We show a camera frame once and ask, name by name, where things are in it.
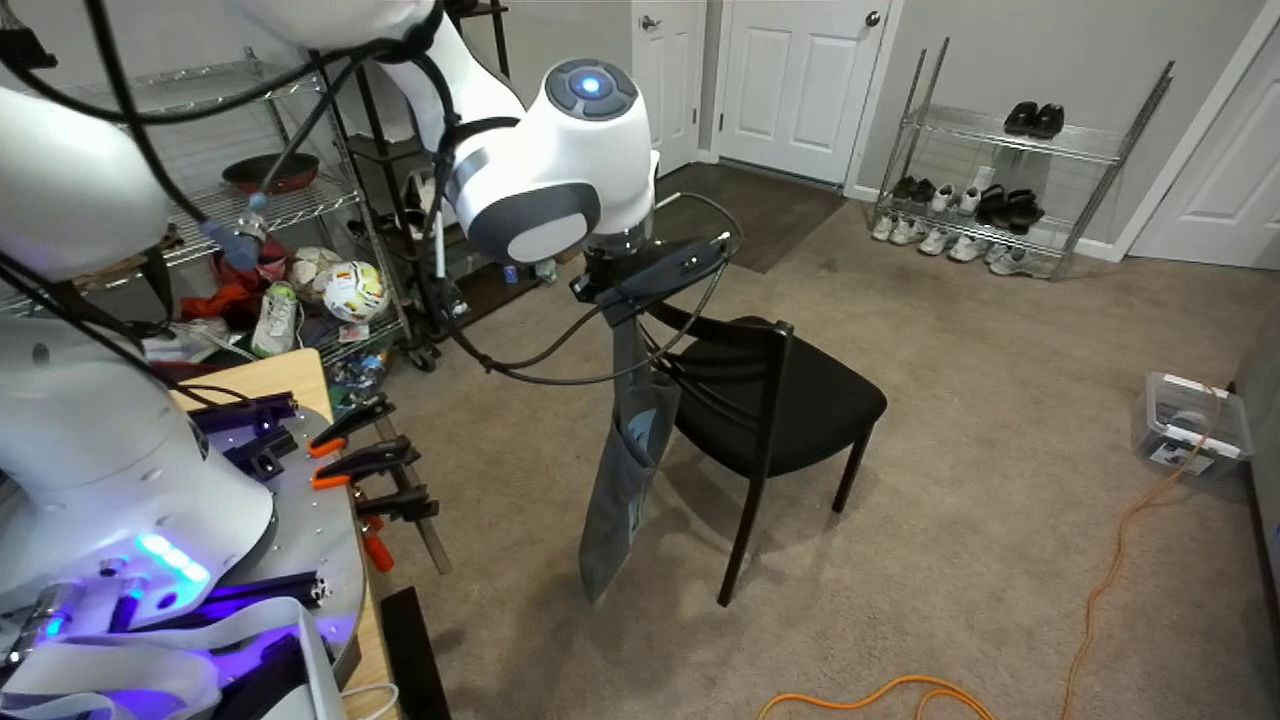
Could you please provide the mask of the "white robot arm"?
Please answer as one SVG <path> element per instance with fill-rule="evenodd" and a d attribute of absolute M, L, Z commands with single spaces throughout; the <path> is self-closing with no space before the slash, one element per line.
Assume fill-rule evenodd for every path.
<path fill-rule="evenodd" d="M 720 240 L 622 252 L 658 206 L 646 92 L 604 61 L 565 61 L 538 99 L 473 61 L 437 0 L 239 0 L 273 38 L 318 52 L 368 52 L 413 115 L 466 238 L 510 266 L 587 252 L 582 290 L 617 331 L 614 432 L 600 457 L 582 584 L 600 596 L 638 546 L 638 512 L 664 457 L 678 399 L 642 366 L 638 315 L 727 262 Z M 143 249 L 166 192 L 128 112 L 100 121 L 30 92 L 0 96 L 4 280 L 73 280 Z M 118 561 L 143 609 L 172 617 L 269 534 L 273 502 L 211 457 L 159 379 L 134 355 L 4 368 L 4 471 L 30 493 L 16 519 L 39 546 L 4 576 L 30 596 Z"/>

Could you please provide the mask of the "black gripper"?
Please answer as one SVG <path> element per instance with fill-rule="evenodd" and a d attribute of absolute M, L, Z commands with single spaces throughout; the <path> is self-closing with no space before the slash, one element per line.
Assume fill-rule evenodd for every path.
<path fill-rule="evenodd" d="M 610 324 L 638 319 L 653 306 L 710 280 L 733 255 L 727 238 L 648 240 L 631 252 L 592 249 L 573 298 Z"/>

